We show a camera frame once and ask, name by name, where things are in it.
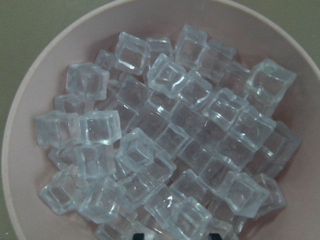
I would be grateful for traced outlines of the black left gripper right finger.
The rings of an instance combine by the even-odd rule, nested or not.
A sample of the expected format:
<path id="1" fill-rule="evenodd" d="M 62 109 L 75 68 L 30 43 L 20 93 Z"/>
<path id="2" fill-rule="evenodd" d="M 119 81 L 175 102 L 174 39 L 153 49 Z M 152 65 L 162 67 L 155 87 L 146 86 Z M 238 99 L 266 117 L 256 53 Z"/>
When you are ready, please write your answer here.
<path id="1" fill-rule="evenodd" d="M 219 233 L 209 233 L 208 239 L 209 240 L 222 240 L 222 237 Z"/>

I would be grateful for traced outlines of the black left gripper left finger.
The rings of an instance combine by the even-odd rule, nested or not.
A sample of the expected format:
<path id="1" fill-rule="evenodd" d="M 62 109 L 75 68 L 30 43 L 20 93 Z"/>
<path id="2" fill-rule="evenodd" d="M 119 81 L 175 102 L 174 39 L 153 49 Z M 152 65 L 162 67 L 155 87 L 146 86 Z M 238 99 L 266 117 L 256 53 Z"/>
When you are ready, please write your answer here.
<path id="1" fill-rule="evenodd" d="M 135 233 L 132 236 L 132 240 L 145 240 L 145 234 L 144 233 Z"/>

